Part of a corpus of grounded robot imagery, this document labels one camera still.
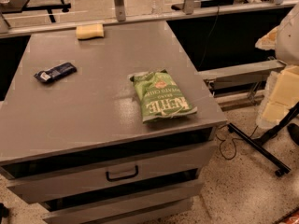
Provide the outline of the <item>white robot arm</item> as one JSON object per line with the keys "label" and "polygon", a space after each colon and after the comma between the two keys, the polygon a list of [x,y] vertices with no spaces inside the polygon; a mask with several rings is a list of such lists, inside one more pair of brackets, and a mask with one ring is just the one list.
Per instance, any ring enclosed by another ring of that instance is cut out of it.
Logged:
{"label": "white robot arm", "polygon": [[299,102],[299,5],[286,15],[280,25],[259,38],[255,47],[272,49],[276,59],[286,64],[282,71],[270,73],[258,110],[256,124],[262,129],[269,129],[282,121]]}

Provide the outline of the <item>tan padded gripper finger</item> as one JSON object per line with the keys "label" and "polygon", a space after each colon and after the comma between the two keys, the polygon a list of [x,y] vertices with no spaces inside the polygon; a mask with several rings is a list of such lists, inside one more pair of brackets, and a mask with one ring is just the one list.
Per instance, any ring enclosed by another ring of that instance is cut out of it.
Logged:
{"label": "tan padded gripper finger", "polygon": [[277,32],[278,32],[278,28],[277,27],[273,28],[266,35],[258,39],[258,41],[255,44],[255,47],[257,49],[262,49],[262,50],[275,49]]}
{"label": "tan padded gripper finger", "polygon": [[258,110],[257,126],[262,129],[273,128],[298,102],[299,67],[290,65],[280,72],[271,72]]}

